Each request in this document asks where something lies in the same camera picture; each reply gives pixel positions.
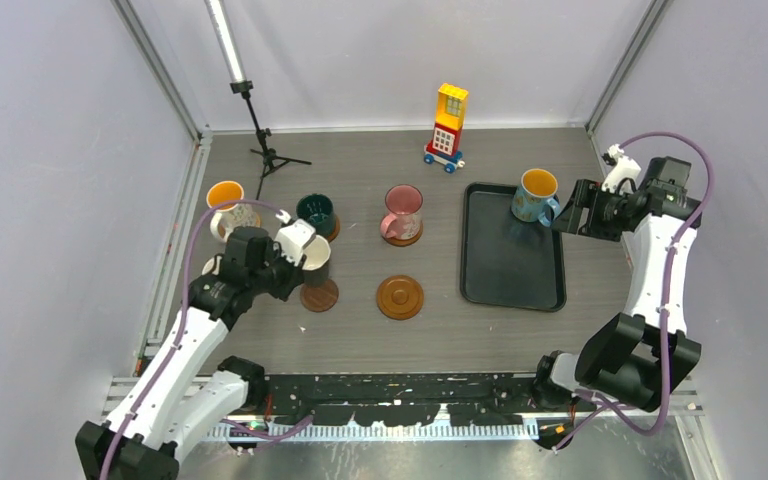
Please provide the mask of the dark green mug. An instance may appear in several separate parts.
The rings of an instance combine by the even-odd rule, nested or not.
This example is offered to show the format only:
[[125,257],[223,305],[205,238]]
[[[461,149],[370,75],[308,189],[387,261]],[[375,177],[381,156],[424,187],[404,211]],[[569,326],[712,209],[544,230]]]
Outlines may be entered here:
[[325,237],[333,229],[333,215],[336,215],[336,212],[328,196],[312,193],[297,202],[296,215],[314,227],[318,235]]

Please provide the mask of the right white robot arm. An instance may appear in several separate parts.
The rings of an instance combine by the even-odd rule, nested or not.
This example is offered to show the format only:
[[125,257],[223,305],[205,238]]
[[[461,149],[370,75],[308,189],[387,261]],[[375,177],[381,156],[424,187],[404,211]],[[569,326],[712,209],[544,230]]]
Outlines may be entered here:
[[701,357],[683,313],[701,203],[687,194],[688,162],[658,157],[642,169],[622,151],[603,158],[611,167],[606,178],[577,181],[567,205],[541,221],[555,232],[600,240],[630,234],[636,257],[628,298],[580,352],[543,356],[530,392],[549,411],[573,404],[582,392],[589,401],[653,412]]

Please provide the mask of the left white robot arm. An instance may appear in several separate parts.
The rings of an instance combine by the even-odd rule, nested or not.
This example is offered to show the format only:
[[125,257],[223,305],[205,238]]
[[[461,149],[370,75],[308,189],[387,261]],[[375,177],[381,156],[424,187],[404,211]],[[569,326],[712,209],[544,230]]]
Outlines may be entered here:
[[225,251],[190,283],[157,357],[101,423],[87,421],[75,444],[88,479],[175,479],[185,457],[225,416],[258,412],[267,398],[263,370],[229,358],[191,397],[185,394],[211,353],[254,299],[287,300],[303,282],[312,226],[294,220],[275,236],[238,227]]

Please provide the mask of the white patterned mug orange inside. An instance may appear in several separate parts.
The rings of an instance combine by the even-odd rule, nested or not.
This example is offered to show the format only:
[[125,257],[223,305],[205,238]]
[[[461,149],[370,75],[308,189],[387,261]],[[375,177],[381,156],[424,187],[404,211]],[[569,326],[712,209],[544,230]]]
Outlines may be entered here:
[[209,228],[211,235],[222,243],[226,243],[230,234],[237,227],[260,227],[261,218],[247,203],[231,204],[232,200],[245,198],[244,188],[237,182],[226,180],[213,185],[206,194],[207,206],[210,208],[223,204],[213,213]]

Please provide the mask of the blue mug yellow inside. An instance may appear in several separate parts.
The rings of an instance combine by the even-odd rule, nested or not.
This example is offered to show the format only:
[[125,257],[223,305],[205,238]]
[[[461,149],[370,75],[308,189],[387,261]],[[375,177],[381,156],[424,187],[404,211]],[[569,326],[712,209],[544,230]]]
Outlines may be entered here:
[[522,222],[539,222],[550,227],[561,213],[557,190],[558,181],[549,171],[540,168],[527,170],[511,201],[511,213]]

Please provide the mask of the pink mug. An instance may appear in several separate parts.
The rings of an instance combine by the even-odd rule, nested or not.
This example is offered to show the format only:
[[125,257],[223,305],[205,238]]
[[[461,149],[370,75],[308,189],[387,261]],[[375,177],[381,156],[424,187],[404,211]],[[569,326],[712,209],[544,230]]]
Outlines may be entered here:
[[423,196],[416,187],[402,184],[390,188],[385,195],[387,213],[379,227],[381,237],[408,239],[415,235],[418,224],[423,223],[422,205]]

